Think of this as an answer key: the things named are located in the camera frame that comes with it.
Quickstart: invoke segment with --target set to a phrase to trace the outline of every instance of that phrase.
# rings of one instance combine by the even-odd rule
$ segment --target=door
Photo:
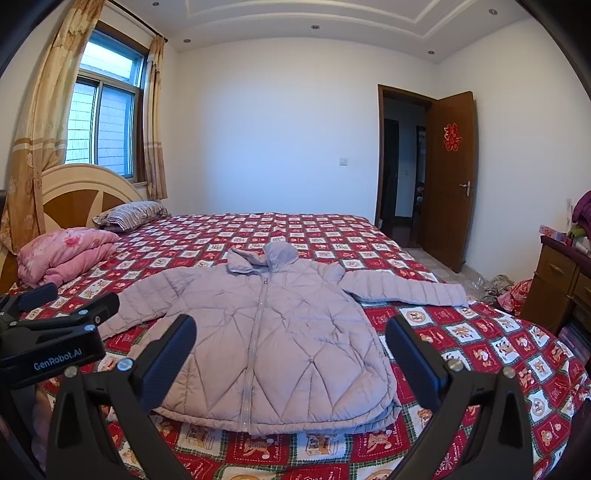
[[[458,273],[464,262],[476,180],[472,92],[433,102],[425,120],[427,162],[418,243]]]
[[[384,119],[384,180],[380,218],[392,221],[396,216],[398,194],[398,121]]]

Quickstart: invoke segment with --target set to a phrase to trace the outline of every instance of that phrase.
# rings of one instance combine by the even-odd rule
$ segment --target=bedspread
[[[32,311],[28,318],[68,314],[107,291],[120,292],[134,281],[181,266],[209,267],[224,262],[230,247],[255,252],[268,241],[288,241],[303,258],[339,261],[347,270],[391,270],[404,278],[437,281],[367,220],[342,215],[177,216],[151,222],[122,238],[118,255],[59,289],[59,298]],[[402,414],[386,430],[354,435],[282,434],[250,437],[213,430],[153,415],[164,440],[195,478],[203,480],[376,480],[400,462],[431,417],[421,408],[400,368],[388,351],[385,322],[403,315],[420,337],[443,358],[459,358],[467,368],[496,372],[515,368],[532,424],[535,479],[560,459],[570,432],[570,420],[591,397],[583,365],[556,338],[524,320],[470,301],[469,308],[417,307],[407,304],[363,306],[392,362],[398,380]],[[112,368],[137,343],[150,324],[137,326],[106,341],[108,354],[83,371]],[[59,381],[48,382],[51,394]],[[466,410],[462,426],[435,478],[456,466],[478,408]],[[109,425],[128,468],[142,475],[117,422]]]

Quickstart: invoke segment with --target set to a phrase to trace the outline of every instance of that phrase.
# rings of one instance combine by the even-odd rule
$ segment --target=bolt
[[[450,358],[447,361],[447,367],[453,372],[459,372],[464,369],[464,362],[458,360],[457,358]]]
[[[64,375],[67,378],[75,377],[77,374],[78,374],[78,368],[74,367],[74,365],[71,365],[64,370]]]
[[[122,372],[127,372],[132,366],[134,366],[134,361],[131,358],[122,358],[117,362],[117,370]]]
[[[507,378],[515,378],[515,368],[505,367],[503,369],[503,375],[505,375]]]

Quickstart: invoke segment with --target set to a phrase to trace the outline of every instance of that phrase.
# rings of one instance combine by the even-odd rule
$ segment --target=headboard
[[[44,171],[41,182],[47,232],[73,226],[92,228],[93,217],[101,212],[143,200],[131,183],[97,165],[59,165]],[[7,292],[17,280],[17,258],[2,247],[0,293]]]

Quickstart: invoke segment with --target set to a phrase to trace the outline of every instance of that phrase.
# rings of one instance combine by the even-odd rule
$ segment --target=beige curtain
[[[164,37],[156,36],[150,45],[148,73],[144,86],[144,162],[148,196],[165,199],[166,175],[160,141],[160,68],[164,58]]]
[[[64,163],[74,84],[105,0],[74,0],[28,91],[12,148],[0,240],[14,254],[45,232],[41,172]]]

